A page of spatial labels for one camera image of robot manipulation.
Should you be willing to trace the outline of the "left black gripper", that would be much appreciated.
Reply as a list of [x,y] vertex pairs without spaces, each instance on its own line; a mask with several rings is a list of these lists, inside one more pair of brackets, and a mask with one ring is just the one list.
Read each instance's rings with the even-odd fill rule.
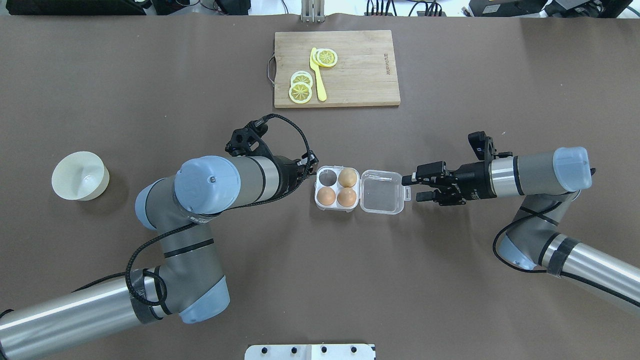
[[274,164],[278,171],[279,183],[275,197],[290,193],[315,174],[314,167],[318,163],[315,153],[307,152],[301,159],[290,159],[285,156],[275,155]]

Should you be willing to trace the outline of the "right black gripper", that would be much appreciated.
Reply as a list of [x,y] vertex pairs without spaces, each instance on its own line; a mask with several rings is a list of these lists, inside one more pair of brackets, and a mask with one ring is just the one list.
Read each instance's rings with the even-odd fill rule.
[[434,190],[416,193],[416,202],[435,202],[441,207],[465,205],[469,201],[493,199],[489,162],[463,164],[448,170],[445,161],[420,166],[420,171],[402,176],[402,186],[425,185]]

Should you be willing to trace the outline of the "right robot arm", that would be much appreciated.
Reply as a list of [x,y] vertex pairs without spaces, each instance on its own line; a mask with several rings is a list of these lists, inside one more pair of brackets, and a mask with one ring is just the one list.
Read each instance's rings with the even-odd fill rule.
[[514,219],[498,231],[492,251],[509,268],[574,282],[629,312],[639,312],[639,269],[560,232],[570,205],[592,185],[582,146],[514,156],[492,145],[475,149],[477,162],[449,170],[443,161],[419,165],[402,177],[404,186],[423,185],[418,202],[441,207],[472,200],[522,196]]

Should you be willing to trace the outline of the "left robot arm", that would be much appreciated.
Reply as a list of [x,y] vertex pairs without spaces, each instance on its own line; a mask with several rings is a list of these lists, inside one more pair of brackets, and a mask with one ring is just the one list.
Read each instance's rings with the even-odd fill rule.
[[186,161],[175,175],[145,187],[135,214],[158,236],[164,263],[92,283],[65,296],[1,317],[1,358],[34,360],[177,314],[186,324],[227,309],[230,294],[210,227],[217,215],[277,201],[299,186],[317,162],[312,152]]

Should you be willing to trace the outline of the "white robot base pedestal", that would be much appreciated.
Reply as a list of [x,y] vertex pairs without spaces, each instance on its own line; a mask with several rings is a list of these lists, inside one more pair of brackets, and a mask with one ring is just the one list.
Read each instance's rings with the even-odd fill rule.
[[254,344],[244,354],[245,360],[375,360],[374,344]]

